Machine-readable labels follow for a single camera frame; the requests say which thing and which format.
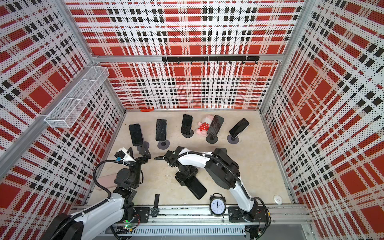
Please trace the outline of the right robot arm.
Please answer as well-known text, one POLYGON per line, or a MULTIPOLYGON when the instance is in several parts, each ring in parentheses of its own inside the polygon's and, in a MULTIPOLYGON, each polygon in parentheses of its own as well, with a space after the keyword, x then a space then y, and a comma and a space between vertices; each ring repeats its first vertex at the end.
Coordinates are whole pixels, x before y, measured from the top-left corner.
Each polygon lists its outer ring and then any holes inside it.
POLYGON ((199 169, 207 171, 212 180, 221 188, 230 191, 243 211, 246 222, 264 219, 267 227, 271 224, 268 208, 261 198, 251 197, 241 180, 239 165, 232 160, 224 149, 200 153, 185 147, 177 147, 175 151, 167 151, 164 156, 155 157, 155 161, 165 161, 170 167, 178 168, 175 179, 187 187, 191 193, 201 199, 207 189, 199 182, 196 175, 199 169))

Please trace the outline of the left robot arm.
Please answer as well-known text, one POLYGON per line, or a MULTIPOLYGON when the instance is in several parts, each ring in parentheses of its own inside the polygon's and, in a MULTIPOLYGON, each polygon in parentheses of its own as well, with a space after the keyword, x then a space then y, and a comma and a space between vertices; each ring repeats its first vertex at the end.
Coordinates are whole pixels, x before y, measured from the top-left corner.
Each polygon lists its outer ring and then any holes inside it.
POLYGON ((95 186, 105 191, 105 197, 94 205, 72 214, 57 215, 42 236, 43 240, 92 240, 115 223, 125 222, 129 229, 136 229, 148 213, 141 214, 135 209, 136 189, 143 183, 142 165, 151 159, 146 145, 138 148, 139 157, 134 158, 131 148, 121 148, 111 161, 102 161, 97 167, 107 163, 122 165, 114 180, 116 188, 110 191, 98 182, 93 174, 95 186))

